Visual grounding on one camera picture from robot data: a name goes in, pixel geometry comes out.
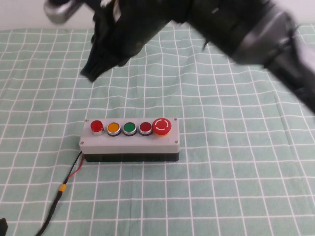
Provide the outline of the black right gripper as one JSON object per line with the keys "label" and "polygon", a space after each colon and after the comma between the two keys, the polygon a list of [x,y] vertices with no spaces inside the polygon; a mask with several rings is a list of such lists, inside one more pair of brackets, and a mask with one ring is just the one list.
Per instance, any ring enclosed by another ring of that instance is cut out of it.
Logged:
{"label": "black right gripper", "polygon": [[92,48],[81,75],[94,82],[138,54],[170,21],[187,19],[189,0],[112,0],[93,16]]}

